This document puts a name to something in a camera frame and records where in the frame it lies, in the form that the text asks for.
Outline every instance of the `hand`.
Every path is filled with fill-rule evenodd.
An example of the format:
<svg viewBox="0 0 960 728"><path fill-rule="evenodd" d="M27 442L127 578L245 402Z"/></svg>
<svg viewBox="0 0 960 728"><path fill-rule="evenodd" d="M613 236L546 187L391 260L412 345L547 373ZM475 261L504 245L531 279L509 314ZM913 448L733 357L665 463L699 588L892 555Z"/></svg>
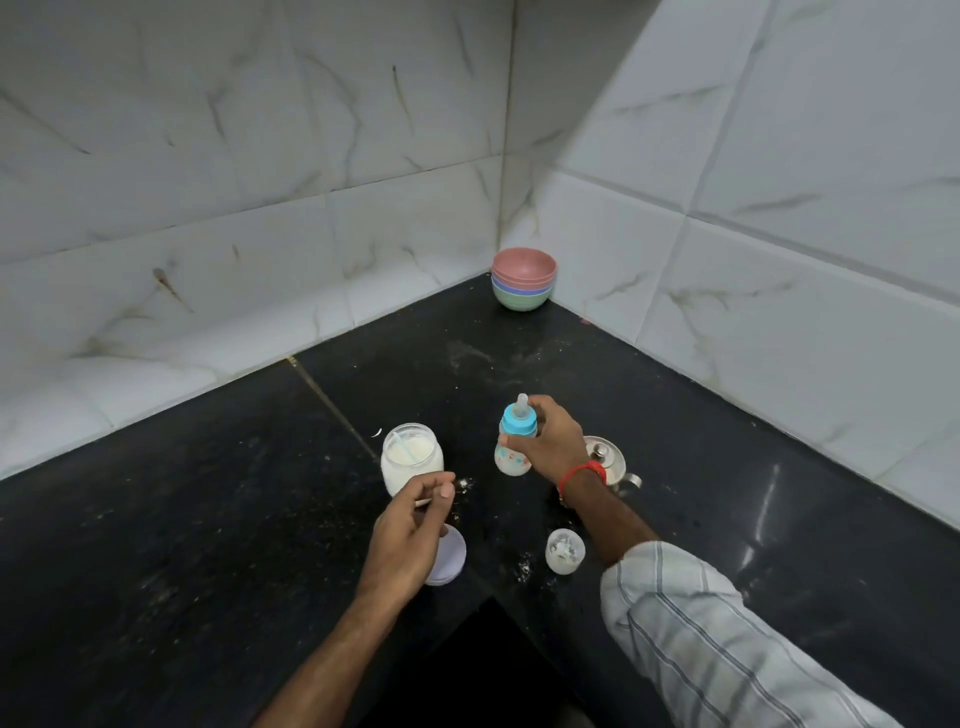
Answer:
<svg viewBox="0 0 960 728"><path fill-rule="evenodd" d="M437 558L444 520L453 505L453 473L415 475L394 496L373 524L367 561L357 585L357 598L392 608L397 613L423 586ZM415 503L432 497L426 513Z"/></svg>
<svg viewBox="0 0 960 728"><path fill-rule="evenodd" d="M557 485L570 469L588 461L584 431L552 397L536 395L528 401L537 411L537 437L500 435L500 445L526 455L534 470Z"/></svg>

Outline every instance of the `stacked bowls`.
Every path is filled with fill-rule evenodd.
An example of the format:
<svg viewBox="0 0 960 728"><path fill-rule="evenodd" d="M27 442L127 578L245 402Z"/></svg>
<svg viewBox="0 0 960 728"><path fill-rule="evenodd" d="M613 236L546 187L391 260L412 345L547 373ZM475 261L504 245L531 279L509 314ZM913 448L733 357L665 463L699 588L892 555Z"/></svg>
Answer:
<svg viewBox="0 0 960 728"><path fill-rule="evenodd" d="M507 248L493 259L490 280L496 299L513 311L544 304L557 278L557 261L534 248Z"/></svg>

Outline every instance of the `white lid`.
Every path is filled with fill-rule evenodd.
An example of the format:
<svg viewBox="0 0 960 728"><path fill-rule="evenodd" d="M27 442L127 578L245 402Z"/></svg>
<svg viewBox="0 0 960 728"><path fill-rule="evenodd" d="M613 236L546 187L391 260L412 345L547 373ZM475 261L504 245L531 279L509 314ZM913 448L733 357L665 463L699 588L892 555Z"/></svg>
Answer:
<svg viewBox="0 0 960 728"><path fill-rule="evenodd" d="M558 528L547 536L546 563L558 574L573 573L587 555L584 540L568 528Z"/></svg>
<svg viewBox="0 0 960 728"><path fill-rule="evenodd" d="M437 558L433 562L433 569L426 577L428 587L441 587L449 584L464 570L467 560L467 542L456 528L448 524L446 535L440 539L437 548Z"/></svg>

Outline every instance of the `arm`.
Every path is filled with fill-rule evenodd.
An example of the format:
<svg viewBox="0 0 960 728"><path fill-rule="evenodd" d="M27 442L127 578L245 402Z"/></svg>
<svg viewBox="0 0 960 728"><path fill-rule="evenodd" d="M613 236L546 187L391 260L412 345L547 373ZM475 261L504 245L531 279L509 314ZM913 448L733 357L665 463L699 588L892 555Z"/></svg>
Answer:
<svg viewBox="0 0 960 728"><path fill-rule="evenodd" d="M536 438L504 436L558 483L587 461L583 430L549 397L531 397ZM593 473L564 486L605 564L611 636L653 682L678 728L896 728L743 605L727 577L656 533Z"/></svg>
<svg viewBox="0 0 960 728"><path fill-rule="evenodd" d="M323 644L287 681L254 728L337 728L367 664L437 558L453 503L453 473L410 479L373 525L356 596ZM422 519L416 501L432 497Z"/></svg>

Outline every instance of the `red thread bracelet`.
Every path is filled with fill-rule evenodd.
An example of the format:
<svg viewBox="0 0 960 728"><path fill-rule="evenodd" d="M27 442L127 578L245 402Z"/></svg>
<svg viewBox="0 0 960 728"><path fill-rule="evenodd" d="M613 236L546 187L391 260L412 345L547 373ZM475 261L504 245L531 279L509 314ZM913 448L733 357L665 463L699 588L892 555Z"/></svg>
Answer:
<svg viewBox="0 0 960 728"><path fill-rule="evenodd" d="M567 474L560 479L560 482L557 484L557 493L560 495L560 500L564 499L564 485L566 485L567 480L569 480L578 471L594 471L603 481L603 484L607 485L606 469L596 460L589 460L583 465L578 465L574 468L571 468Z"/></svg>

